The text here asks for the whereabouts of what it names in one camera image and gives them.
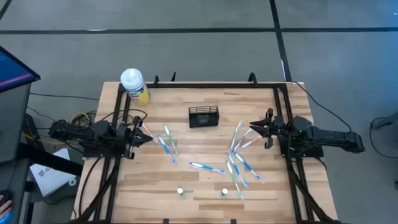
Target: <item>wood grain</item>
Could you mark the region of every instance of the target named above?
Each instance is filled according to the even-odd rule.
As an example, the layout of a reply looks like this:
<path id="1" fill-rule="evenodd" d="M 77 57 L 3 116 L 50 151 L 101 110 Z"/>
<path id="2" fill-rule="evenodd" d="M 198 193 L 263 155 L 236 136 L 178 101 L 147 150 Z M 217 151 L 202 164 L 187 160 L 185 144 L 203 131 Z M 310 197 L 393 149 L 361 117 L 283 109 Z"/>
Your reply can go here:
<path id="1" fill-rule="evenodd" d="M 116 82 L 104 84 L 96 120 L 113 112 L 118 85 Z M 305 92 L 297 85 L 288 85 L 288 88 L 293 114 L 312 121 Z M 163 125 L 168 125 L 180 152 L 175 157 L 177 165 L 173 165 L 164 149 L 154 142 L 135 148 L 135 159 L 123 159 L 121 162 L 112 222 L 161 223 L 163 218 L 169 218 L 171 223 L 229 223 L 231 219 L 237 219 L 238 223 L 295 222 L 286 165 L 280 156 L 277 139 L 274 139 L 271 149 L 264 149 L 265 142 L 260 140 L 241 150 L 245 160 L 266 181 L 264 184 L 259 183 L 252 173 L 236 161 L 249 185 L 245 189 L 240 184 L 244 200 L 237 196 L 229 175 L 194 169 L 188 165 L 189 162 L 200 162 L 226 169 L 226 152 L 238 122 L 244 121 L 238 136 L 240 139 L 248 130 L 249 122 L 263 119 L 268 108 L 276 111 L 272 90 L 153 88 L 149 91 L 148 105 L 131 104 L 131 108 L 148 113 L 145 122 L 154 135 L 159 134 L 167 139 Z M 219 125 L 190 129 L 188 107 L 212 105 L 219 106 Z M 251 133 L 247 141 L 254 137 L 256 133 Z M 85 161 L 82 180 L 86 178 L 93 162 L 94 159 Z M 102 166 L 103 159 L 94 168 L 87 183 L 82 198 L 83 208 L 97 193 Z M 304 166 L 314 198 L 329 216 L 336 218 L 324 167 L 311 158 L 304 160 Z M 184 189 L 182 196 L 177 193 L 179 187 Z M 229 190 L 228 195 L 221 196 L 223 188 Z M 76 210 L 79 199 L 76 198 Z M 106 204 L 107 200 L 103 203 L 103 211 Z"/>

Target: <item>wooden tabletop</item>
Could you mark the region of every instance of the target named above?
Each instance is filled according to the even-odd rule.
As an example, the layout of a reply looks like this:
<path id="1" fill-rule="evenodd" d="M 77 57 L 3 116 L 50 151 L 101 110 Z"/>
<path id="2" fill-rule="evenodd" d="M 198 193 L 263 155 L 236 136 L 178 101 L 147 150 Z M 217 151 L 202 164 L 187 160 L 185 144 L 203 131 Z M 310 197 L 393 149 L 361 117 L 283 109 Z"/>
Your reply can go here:
<path id="1" fill-rule="evenodd" d="M 118 85 L 116 82 L 104 83 L 96 120 L 113 111 Z M 288 89 L 293 115 L 304 116 L 312 121 L 305 92 L 297 85 L 288 84 Z M 134 148 L 134 160 L 122 159 L 121 162 L 113 223 L 162 223 L 164 218 L 169 218 L 171 223 L 229 223 L 231 219 L 237 219 L 238 223 L 295 222 L 286 164 L 280 155 L 277 139 L 274 139 L 271 149 L 264 149 L 264 140 L 261 139 L 240 151 L 265 180 L 264 184 L 258 182 L 236 160 L 248 182 L 248 188 L 245 189 L 238 179 L 244 200 L 238 198 L 229 174 L 194 169 L 188 165 L 189 162 L 199 162 L 226 170 L 226 153 L 239 121 L 243 121 L 244 125 L 238 134 L 238 140 L 249 129 L 249 122 L 264 119 L 268 108 L 276 111 L 271 89 L 150 88 L 149 92 L 148 105 L 136 106 L 131 103 L 131 108 L 148 113 L 145 124 L 156 136 L 160 134 L 167 139 L 164 132 L 164 125 L 167 124 L 180 152 L 178 156 L 173 155 L 177 165 L 173 165 L 163 147 L 154 142 Z M 188 107 L 212 105 L 219 107 L 219 125 L 190 129 Z M 251 133 L 246 139 L 255 136 L 256 133 Z M 94 161 L 95 159 L 85 161 L 82 180 L 86 178 Z M 102 167 L 103 159 L 89 178 L 82 198 L 83 209 L 97 194 Z M 311 194 L 326 214 L 337 218 L 325 168 L 312 158 L 304 159 L 304 168 Z M 80 182 L 75 201 L 76 211 L 82 185 L 83 181 Z M 179 187 L 184 189 L 182 196 L 177 193 Z M 223 188 L 227 188 L 229 193 L 222 197 Z M 102 218 L 108 196 L 105 198 Z"/>

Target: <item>toothbrush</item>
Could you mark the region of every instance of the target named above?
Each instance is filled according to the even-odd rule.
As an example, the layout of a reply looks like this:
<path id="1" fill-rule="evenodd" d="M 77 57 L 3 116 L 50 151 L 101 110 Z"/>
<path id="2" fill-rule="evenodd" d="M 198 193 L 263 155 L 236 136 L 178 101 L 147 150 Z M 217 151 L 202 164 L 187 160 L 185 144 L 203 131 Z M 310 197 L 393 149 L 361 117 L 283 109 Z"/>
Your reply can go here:
<path id="1" fill-rule="evenodd" d="M 241 145 L 241 143 L 243 142 L 244 138 L 253 131 L 253 129 L 249 129 L 248 131 L 246 131 L 246 133 L 244 133 L 242 139 L 238 142 L 238 144 L 235 146 L 234 151 L 236 152 L 238 150 L 238 147 Z"/>
<path id="2" fill-rule="evenodd" d="M 238 131 L 241 128 L 242 125 L 243 125 L 243 121 L 240 121 L 238 126 L 235 129 L 234 138 L 232 139 L 231 148 L 229 149 L 230 152 L 233 152 L 233 147 L 234 147 L 234 144 L 235 144 L 236 136 L 238 135 Z"/>
<path id="3" fill-rule="evenodd" d="M 229 164 L 228 161 L 226 161 L 226 166 L 228 167 L 228 171 L 231 174 L 232 181 L 234 182 L 236 190 L 238 191 L 238 196 L 239 196 L 240 199 L 243 200 L 243 194 L 241 192 L 241 189 L 239 189 L 239 185 L 238 185 L 238 182 L 236 181 L 236 178 L 235 178 L 235 175 L 234 175 L 234 171 L 232 170 L 232 167 L 231 167 L 231 165 Z"/>
<path id="4" fill-rule="evenodd" d="M 175 147 L 174 141 L 173 141 L 173 139 L 172 139 L 172 135 L 170 134 L 170 131 L 169 131 L 169 129 L 167 128 L 166 125 L 164 126 L 164 130 L 166 131 L 167 137 L 169 137 L 169 140 L 170 140 L 170 142 L 172 143 L 172 146 L 173 146 L 173 148 L 174 148 L 174 153 L 175 153 L 176 155 L 178 155 L 178 150 L 177 150 L 177 148 Z"/>
<path id="5" fill-rule="evenodd" d="M 172 155 L 170 154 L 169 148 L 167 147 L 166 143 L 164 143 L 164 140 L 162 136 L 158 136 L 160 143 L 163 145 L 164 150 L 166 150 L 166 153 L 169 155 L 170 159 L 172 160 L 173 164 L 176 164 L 175 159 L 173 159 Z"/>
<path id="6" fill-rule="evenodd" d="M 219 172 L 220 174 L 225 174 L 225 173 L 226 173 L 225 170 L 214 169 L 214 168 L 212 168 L 212 167 L 210 167 L 210 166 L 206 166 L 206 165 L 199 164 L 199 163 L 196 163 L 196 162 L 190 162 L 189 165 L 192 166 L 193 168 L 199 168 L 199 169 L 206 169 L 206 170 L 210 170 L 210 171 L 216 171 L 216 172 Z"/>
<path id="7" fill-rule="evenodd" d="M 145 129 L 145 131 L 152 137 L 152 139 L 154 140 L 154 142 L 157 144 L 157 138 L 155 138 L 152 133 L 149 131 L 149 129 L 147 128 L 147 126 L 145 126 L 144 123 L 142 123 L 142 127 Z"/>
<path id="8" fill-rule="evenodd" d="M 242 177 L 242 175 L 241 175 L 241 173 L 240 173 L 240 171 L 239 171 L 239 169 L 238 169 L 238 167 L 237 167 L 237 165 L 236 165 L 234 159 L 231 157 L 231 154 L 228 154 L 228 153 L 227 153 L 227 155 L 228 155 L 228 158 L 230 159 L 232 165 L 233 165 L 234 168 L 235 168 L 236 174 L 237 174 L 238 177 L 241 179 L 243 186 L 244 186 L 244 187 L 248 187 L 248 183 L 243 179 L 243 177 Z"/>
<path id="9" fill-rule="evenodd" d="M 257 141 L 258 139 L 260 139 L 260 138 L 262 138 L 262 136 L 261 136 L 261 135 L 258 135 L 258 136 L 255 137 L 253 140 L 251 140 L 251 141 L 247 142 L 246 144 L 244 144 L 244 145 L 242 146 L 242 149 L 244 149 L 245 147 L 250 146 L 252 143 L 256 142 L 256 141 Z"/>
<path id="10" fill-rule="evenodd" d="M 255 171 L 251 168 L 251 166 L 241 157 L 241 155 L 239 155 L 238 153 L 235 152 L 235 156 L 236 156 L 236 158 L 239 159 L 239 161 L 241 161 L 241 162 L 244 164 L 244 166 L 246 166 L 246 168 L 248 168 L 248 170 L 250 170 L 250 172 L 252 172 L 252 173 L 256 176 L 257 180 L 259 180 L 260 182 L 264 183 L 264 181 L 263 181 L 263 179 L 260 177 L 260 175 L 256 174 L 256 172 L 255 172 Z"/>

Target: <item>gray floor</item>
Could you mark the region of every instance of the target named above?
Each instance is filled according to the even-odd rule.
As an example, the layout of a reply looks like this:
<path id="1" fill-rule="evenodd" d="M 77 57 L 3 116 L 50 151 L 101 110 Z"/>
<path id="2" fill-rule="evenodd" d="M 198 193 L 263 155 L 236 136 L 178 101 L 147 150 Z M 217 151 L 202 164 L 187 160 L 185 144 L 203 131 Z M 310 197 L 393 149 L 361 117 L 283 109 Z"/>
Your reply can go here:
<path id="1" fill-rule="evenodd" d="M 393 0 L 278 0 L 282 27 L 398 26 Z M 13 0 L 0 29 L 144 29 L 181 27 L 272 27 L 266 0 Z M 330 186 L 340 220 L 396 223 L 398 160 L 371 148 L 369 122 L 398 111 L 398 33 L 284 34 L 292 78 L 305 82 L 323 105 L 347 120 L 363 137 L 365 153 L 325 150 Z M 128 67 L 147 81 L 243 81 L 255 72 L 260 81 L 283 80 L 275 34 L 104 34 L 2 35 L 0 45 L 41 76 L 37 93 L 99 97 L 104 81 L 117 81 Z M 54 119 L 96 109 L 96 102 L 31 96 L 29 106 Z M 346 130 L 311 102 L 316 125 Z M 50 121 L 34 115 L 37 125 Z M 374 133 L 385 154 L 398 156 L 396 128 Z M 73 200 L 44 212 L 38 203 L 34 223 L 65 222 Z"/>

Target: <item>monitor screen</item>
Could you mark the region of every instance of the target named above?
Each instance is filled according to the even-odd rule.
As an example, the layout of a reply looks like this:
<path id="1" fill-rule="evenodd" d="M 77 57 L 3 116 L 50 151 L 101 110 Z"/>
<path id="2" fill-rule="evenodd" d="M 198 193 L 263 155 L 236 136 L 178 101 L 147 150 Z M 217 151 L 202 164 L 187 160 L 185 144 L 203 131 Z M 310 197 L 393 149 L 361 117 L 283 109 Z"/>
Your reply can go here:
<path id="1" fill-rule="evenodd" d="M 38 74 L 0 48 L 0 92 L 40 79 Z"/>

